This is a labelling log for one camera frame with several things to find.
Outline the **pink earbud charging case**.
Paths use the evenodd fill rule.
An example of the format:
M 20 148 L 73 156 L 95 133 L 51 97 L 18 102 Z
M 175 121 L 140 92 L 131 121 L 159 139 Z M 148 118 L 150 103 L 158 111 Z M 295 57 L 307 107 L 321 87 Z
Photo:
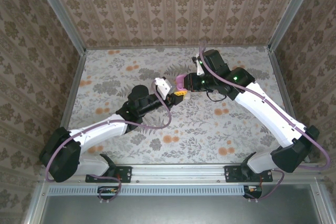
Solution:
M 184 87 L 184 78 L 181 75 L 177 76 L 175 79 L 176 89 L 177 91 L 182 91 L 182 88 Z

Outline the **floral patterned tablecloth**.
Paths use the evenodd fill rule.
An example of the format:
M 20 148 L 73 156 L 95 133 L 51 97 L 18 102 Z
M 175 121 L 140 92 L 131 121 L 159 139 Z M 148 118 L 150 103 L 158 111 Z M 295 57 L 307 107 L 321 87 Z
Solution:
M 138 84 L 150 87 L 157 77 L 170 83 L 196 71 L 198 48 L 88 50 L 69 128 L 97 123 L 112 115 Z M 173 107 L 171 123 L 159 130 L 139 127 L 111 137 L 83 156 L 108 155 L 117 164 L 239 163 L 252 152 L 274 150 L 278 142 L 243 106 L 217 92 L 193 92 Z M 169 114 L 159 108 L 144 125 L 162 126 Z

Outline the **grey metal sheet panel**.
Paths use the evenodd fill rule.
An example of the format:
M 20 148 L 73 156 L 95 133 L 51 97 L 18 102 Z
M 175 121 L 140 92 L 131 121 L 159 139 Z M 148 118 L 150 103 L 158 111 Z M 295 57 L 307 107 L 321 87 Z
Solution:
M 40 224 L 321 224 L 311 184 L 242 196 L 47 196 Z

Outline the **aluminium table end rail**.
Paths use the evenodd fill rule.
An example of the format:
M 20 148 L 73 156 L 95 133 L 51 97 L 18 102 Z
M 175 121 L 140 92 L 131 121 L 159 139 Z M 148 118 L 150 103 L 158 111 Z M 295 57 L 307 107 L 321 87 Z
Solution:
M 267 44 L 255 44 L 255 45 L 207 45 L 206 48 L 217 48 L 217 47 L 266 47 Z M 168 48 L 199 48 L 199 45 L 166 45 L 166 46 L 117 46 L 117 47 L 88 47 L 85 50 L 123 50 L 123 49 L 168 49 Z

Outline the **aluminium table side rail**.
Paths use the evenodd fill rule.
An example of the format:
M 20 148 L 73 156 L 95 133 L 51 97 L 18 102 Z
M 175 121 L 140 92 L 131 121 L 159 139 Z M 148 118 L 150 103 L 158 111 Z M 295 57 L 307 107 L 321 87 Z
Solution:
M 77 95 L 77 92 L 78 92 L 78 89 L 79 89 L 79 86 L 80 86 L 82 73 L 84 71 L 84 67 L 85 67 L 85 63 L 86 63 L 86 58 L 87 58 L 86 53 L 84 53 L 83 55 L 80 56 L 79 62 L 78 62 L 78 65 L 77 65 L 77 69 L 76 69 L 76 73 L 74 75 L 74 79 L 73 79 L 73 82 L 72 82 L 72 85 L 71 85 L 71 89 L 70 89 L 70 92 L 69 92 L 66 107 L 65 107 L 65 110 L 64 110 L 64 113 L 63 113 L 63 116 L 62 116 L 62 120 L 61 120 L 61 123 L 60 123 L 60 126 L 64 127 L 65 129 L 67 129 L 69 127 L 73 107 L 74 107 L 75 100 L 76 100 L 76 95 Z
M 282 101 L 283 101 L 283 107 L 284 110 L 294 119 L 296 119 L 295 116 L 295 112 L 293 110 L 290 98 L 289 98 L 289 94 L 279 67 L 279 63 L 277 61 L 276 55 L 273 51 L 271 51 L 268 47 L 266 47 L 267 52 L 268 52 L 268 56 L 278 83 L 278 87 L 279 87 L 279 91 L 282 97 Z

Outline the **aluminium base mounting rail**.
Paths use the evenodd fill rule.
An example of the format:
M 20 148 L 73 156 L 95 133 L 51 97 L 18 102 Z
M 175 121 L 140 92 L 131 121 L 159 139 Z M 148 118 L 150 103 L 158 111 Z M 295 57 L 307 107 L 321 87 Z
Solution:
M 131 166 L 132 177 L 130 183 L 140 184 L 164 184 L 164 183 L 199 183 L 214 184 L 227 183 L 224 175 L 224 167 L 235 164 L 195 164 L 195 165 L 117 165 Z M 229 183 L 229 184 L 275 184 L 280 181 L 282 173 L 270 170 L 272 172 L 273 182 L 256 183 Z M 80 166 L 73 175 L 49 176 L 50 180 L 57 183 L 81 182 L 85 181 L 86 175 L 100 176 L 99 168 L 93 166 Z

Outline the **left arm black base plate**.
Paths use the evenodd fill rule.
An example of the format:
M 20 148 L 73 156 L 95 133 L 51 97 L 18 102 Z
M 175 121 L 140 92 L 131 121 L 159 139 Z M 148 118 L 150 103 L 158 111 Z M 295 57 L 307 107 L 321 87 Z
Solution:
M 113 177 L 119 179 L 122 183 L 130 183 L 132 177 L 131 166 L 116 166 L 108 168 L 106 172 L 100 175 L 102 178 L 96 178 L 93 175 L 86 175 L 86 183 L 113 183 L 116 182 L 113 179 L 107 179 L 107 177 Z

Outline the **aluminium frame corner post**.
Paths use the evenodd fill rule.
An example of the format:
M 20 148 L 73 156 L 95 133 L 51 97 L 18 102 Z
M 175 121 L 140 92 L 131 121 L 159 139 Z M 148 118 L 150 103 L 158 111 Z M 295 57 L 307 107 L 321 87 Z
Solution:
M 71 20 L 70 15 L 67 13 L 64 4 L 61 0 L 47 0 L 57 18 L 59 19 L 61 25 L 69 36 L 73 46 L 77 50 L 79 57 L 85 55 L 86 46 L 81 39 L 79 33 L 75 28 L 75 23 Z
M 290 0 L 289 4 L 281 17 L 279 24 L 277 25 L 269 43 L 268 48 L 270 51 L 275 51 L 281 42 L 283 36 L 288 30 L 291 22 L 293 21 L 295 15 L 297 14 L 300 6 L 302 5 L 304 0 Z

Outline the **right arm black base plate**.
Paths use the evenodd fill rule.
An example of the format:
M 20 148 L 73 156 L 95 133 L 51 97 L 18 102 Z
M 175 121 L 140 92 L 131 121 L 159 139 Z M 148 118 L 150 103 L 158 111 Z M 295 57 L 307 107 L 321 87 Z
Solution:
M 257 174 L 249 167 L 242 167 L 240 165 L 225 166 L 224 175 L 227 183 L 273 182 L 270 170 Z

